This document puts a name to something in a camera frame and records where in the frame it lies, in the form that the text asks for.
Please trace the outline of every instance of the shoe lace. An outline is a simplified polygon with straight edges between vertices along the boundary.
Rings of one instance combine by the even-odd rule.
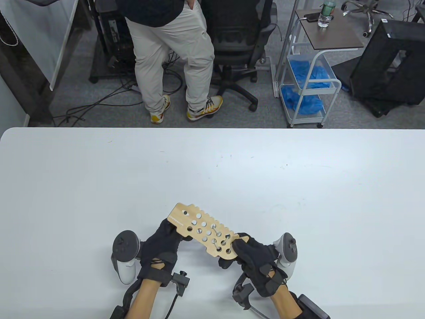
[[[207,107],[205,108],[206,111],[210,111],[210,109],[214,106],[213,100],[209,97],[207,100]]]

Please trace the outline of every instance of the beige pants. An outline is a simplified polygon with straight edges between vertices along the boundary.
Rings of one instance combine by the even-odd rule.
[[[192,111],[205,107],[213,74],[214,47],[207,34],[205,17],[197,1],[191,10],[185,3],[182,13],[169,24],[152,28],[127,19],[136,56],[136,78],[146,109],[157,114],[164,103],[163,62],[172,48],[186,63],[186,101]]]

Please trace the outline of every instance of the forearm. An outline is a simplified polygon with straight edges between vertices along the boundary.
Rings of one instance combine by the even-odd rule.
[[[275,304],[280,319],[295,319],[302,314],[301,308],[297,305],[285,285],[281,285],[276,293],[271,296],[271,299]]]
[[[144,279],[125,319],[149,319],[161,283]]]

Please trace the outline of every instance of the person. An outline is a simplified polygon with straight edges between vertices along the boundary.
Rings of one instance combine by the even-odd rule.
[[[221,96],[208,97],[214,47],[197,0],[116,0],[136,56],[136,79],[150,120],[160,124],[171,100],[162,90],[162,64],[170,48],[185,62],[187,117],[196,121],[216,113]]]
[[[125,319],[149,319],[156,294],[162,283],[147,279],[148,271],[143,270],[154,268],[156,272],[159,270],[171,276],[171,271],[177,262],[179,243],[182,240],[187,240],[187,238],[179,235],[175,226],[164,220],[156,233],[143,244],[140,260],[142,270],[139,274],[139,278],[142,277],[143,281]],[[271,298],[280,319],[310,318],[309,312],[302,311],[298,306],[295,295],[288,290],[286,284],[279,284],[276,289],[270,290],[268,283],[273,280],[274,276],[285,277],[285,273],[277,268],[274,256],[266,245],[249,237],[248,242],[236,239],[232,246],[238,255],[236,261],[241,265],[242,271],[251,279],[260,296]],[[222,260],[219,260],[219,265],[222,266]],[[269,268],[267,274],[264,274],[264,267]]]

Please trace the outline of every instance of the water bottle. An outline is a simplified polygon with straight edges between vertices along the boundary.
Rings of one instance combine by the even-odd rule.
[[[329,22],[332,20],[332,15],[335,10],[336,2],[334,0],[326,0],[322,6],[322,12],[320,12],[319,21],[317,24],[321,28],[327,28]]]

